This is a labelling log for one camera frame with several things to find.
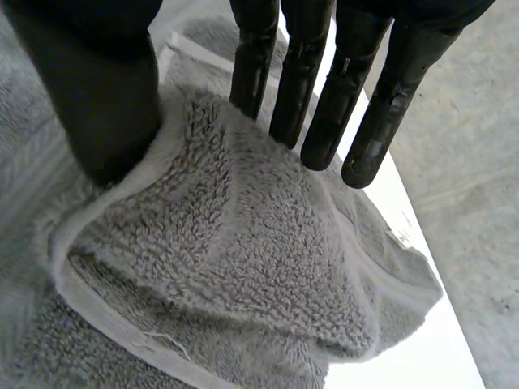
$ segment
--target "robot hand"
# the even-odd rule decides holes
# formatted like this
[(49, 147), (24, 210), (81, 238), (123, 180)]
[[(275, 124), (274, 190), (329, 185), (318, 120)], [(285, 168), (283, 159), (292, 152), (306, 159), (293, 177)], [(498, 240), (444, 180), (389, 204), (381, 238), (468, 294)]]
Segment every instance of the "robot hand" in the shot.
[[(260, 111), (276, 40), (278, 1), (231, 0), (240, 42), (229, 100), (253, 119)], [(395, 18), (384, 69), (341, 173), (348, 186), (369, 185), (427, 70), (493, 1), (429, 0), (421, 2), (426, 7), (421, 10), (416, 0), (337, 0), (337, 50), (302, 146), (302, 163), (312, 170), (330, 165)], [(281, 0), (281, 9), (290, 42), (269, 133), (293, 148), (326, 45), (333, 0)]]

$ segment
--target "gray floor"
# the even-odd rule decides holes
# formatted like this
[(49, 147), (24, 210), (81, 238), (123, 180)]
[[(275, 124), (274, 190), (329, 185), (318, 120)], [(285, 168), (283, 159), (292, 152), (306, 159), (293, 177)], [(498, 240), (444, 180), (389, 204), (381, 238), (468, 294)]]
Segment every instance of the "gray floor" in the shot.
[(431, 68), (392, 155), (484, 382), (519, 387), (517, 0), (497, 1)]

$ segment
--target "concrete floor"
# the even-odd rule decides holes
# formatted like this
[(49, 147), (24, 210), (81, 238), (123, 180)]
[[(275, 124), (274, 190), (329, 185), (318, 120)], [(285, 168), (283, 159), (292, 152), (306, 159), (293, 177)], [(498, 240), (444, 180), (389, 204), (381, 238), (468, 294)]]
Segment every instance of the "concrete floor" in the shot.
[(519, 2), (499, 0), (430, 69), (391, 149), (489, 388), (519, 387), (518, 37)]

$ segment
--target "white table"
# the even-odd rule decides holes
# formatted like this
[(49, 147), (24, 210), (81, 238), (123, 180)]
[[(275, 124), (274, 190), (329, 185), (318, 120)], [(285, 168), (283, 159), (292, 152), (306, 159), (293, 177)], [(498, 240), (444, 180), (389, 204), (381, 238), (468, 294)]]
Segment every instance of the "white table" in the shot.
[[(288, 39), (282, 16), (280, 25)], [(335, 32), (336, 25), (332, 21), (323, 62), (314, 88), (318, 96), (323, 89), (335, 53)], [(350, 149), (367, 104), (367, 95), (362, 92), (339, 146), (338, 154), (342, 160)], [(365, 191), (389, 227), (395, 232), (405, 232), (410, 236), (412, 246), (426, 255), (433, 271), (440, 279), (390, 154), (387, 154), (376, 179)], [(325, 388), (484, 388), (453, 307), (447, 293), (445, 291), (444, 293), (444, 298), (426, 317), (425, 324), (410, 338), (372, 361), (362, 364), (332, 365)]]

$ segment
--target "terry cloth towel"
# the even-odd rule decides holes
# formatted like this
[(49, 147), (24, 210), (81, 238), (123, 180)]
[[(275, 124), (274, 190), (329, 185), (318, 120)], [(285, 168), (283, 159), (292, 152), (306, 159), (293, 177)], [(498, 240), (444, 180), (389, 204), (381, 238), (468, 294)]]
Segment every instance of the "terry cloth towel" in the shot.
[[(171, 36), (159, 57), (164, 125), (120, 184), (92, 187), (65, 143), (49, 140), (66, 168), (35, 211), (33, 245), (54, 291), (43, 288), (40, 304), (9, 291), (0, 382), (322, 387), (328, 363), (375, 357), (438, 301), (425, 258), (402, 250), (367, 196), (341, 183), (339, 160), (314, 173), (300, 146), (268, 137), (275, 79), (257, 123), (229, 105), (235, 36), (223, 19)], [(36, 149), (60, 131), (40, 130)], [(2, 174), (33, 188), (36, 151), (20, 150)], [(19, 207), (21, 185), (0, 186), (2, 211)]]

